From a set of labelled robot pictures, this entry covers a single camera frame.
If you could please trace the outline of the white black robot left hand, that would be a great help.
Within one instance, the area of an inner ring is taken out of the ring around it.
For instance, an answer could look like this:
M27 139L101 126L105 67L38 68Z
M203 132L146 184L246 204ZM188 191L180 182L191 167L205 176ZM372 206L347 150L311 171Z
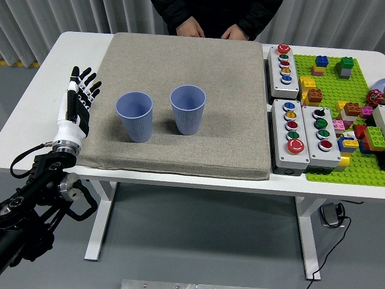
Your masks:
M102 85L101 81L93 82L96 76L90 67L83 72L77 66L73 68L58 113L58 132L53 140L55 151L67 149L79 154L82 141L89 133L90 108Z

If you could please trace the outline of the person's right hand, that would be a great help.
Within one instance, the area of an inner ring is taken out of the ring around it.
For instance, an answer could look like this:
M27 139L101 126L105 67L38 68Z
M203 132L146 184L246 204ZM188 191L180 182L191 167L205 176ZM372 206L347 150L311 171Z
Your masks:
M176 34L178 36L182 36L182 37L205 38L205 34L204 34L201 26L193 17L190 17L185 22L180 24L176 28Z

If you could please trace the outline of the person's left hand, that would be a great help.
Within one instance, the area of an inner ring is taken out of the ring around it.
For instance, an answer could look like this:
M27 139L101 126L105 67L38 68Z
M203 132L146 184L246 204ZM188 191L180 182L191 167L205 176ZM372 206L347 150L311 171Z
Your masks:
M237 24L234 24L230 26L224 34L221 36L221 39L227 39L227 40L249 40L249 36L246 35L245 32L243 32L242 29L240 29Z

